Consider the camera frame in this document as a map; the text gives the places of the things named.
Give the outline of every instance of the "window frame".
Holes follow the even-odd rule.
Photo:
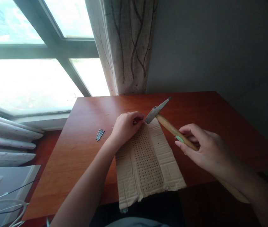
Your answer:
[[[0,59],[57,59],[84,97],[90,97],[89,90],[69,59],[99,58],[94,38],[65,38],[44,0],[13,1],[44,44],[0,44]],[[0,108],[0,117],[13,120],[31,116],[65,114],[70,111],[11,115]]]

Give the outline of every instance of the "window sill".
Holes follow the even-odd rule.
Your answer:
[[[43,131],[53,131],[61,130],[64,127],[69,115],[69,113],[59,113],[43,116],[20,117],[13,119],[13,121]]]

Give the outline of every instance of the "nail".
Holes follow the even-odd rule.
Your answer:
[[[102,133],[100,134],[100,136],[99,136],[97,142],[100,140],[100,138],[102,137],[102,135],[104,134],[104,132],[105,132],[105,131],[102,131]]]
[[[98,133],[97,133],[97,136],[96,136],[96,139],[95,139],[95,140],[97,140],[97,137],[98,137],[98,135],[99,135],[99,132],[100,132],[100,130],[98,130]]]
[[[101,129],[101,131],[100,131],[100,133],[99,133],[99,135],[98,135],[97,140],[99,140],[99,139],[100,139],[100,137],[101,137],[102,133],[103,133],[103,130]]]
[[[180,142],[179,141],[175,141],[175,144],[180,147]]]
[[[98,131],[98,134],[97,134],[96,140],[98,140],[99,135],[101,134],[101,132],[102,132],[102,129],[100,129],[100,130]]]

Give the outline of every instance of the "pile of nails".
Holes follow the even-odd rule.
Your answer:
[[[98,130],[98,133],[97,133],[97,136],[96,136],[96,139],[95,139],[95,140],[97,140],[97,142],[100,140],[100,138],[102,137],[104,132],[105,131],[102,130],[102,129]]]

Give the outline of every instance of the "wooden hammer handle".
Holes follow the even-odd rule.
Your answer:
[[[165,119],[162,115],[157,114],[156,118],[158,121],[167,129],[170,133],[172,133],[175,137],[180,137],[183,140],[183,143],[192,148],[194,151],[198,151],[198,148],[191,143],[181,132],[178,131],[167,119]],[[239,192],[232,185],[226,183],[224,180],[214,176],[238,201],[243,203],[250,203],[247,198]]]

